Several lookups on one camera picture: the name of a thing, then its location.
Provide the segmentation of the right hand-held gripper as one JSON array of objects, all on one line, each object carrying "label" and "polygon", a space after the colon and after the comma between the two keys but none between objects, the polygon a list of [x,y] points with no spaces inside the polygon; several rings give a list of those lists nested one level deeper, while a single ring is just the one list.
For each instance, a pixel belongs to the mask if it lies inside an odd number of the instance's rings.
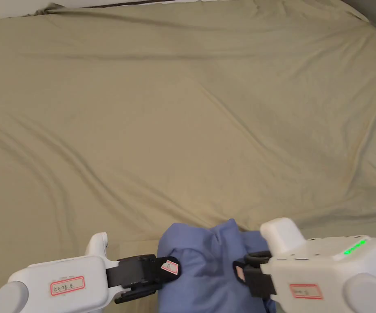
[{"label": "right hand-held gripper", "polygon": [[286,313],[376,313],[376,238],[305,239],[289,218],[259,231],[269,250],[233,262],[252,297],[271,297]]}]

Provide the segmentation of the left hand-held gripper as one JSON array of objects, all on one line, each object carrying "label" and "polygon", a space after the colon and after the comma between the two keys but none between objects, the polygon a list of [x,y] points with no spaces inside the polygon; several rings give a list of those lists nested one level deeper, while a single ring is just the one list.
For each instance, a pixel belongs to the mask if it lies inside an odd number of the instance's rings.
[{"label": "left hand-held gripper", "polygon": [[[106,232],[91,237],[80,257],[29,265],[0,288],[0,313],[100,313],[112,300],[121,304],[155,294],[182,275],[175,257],[141,255],[110,261]],[[110,287],[107,269],[117,266]]]}]

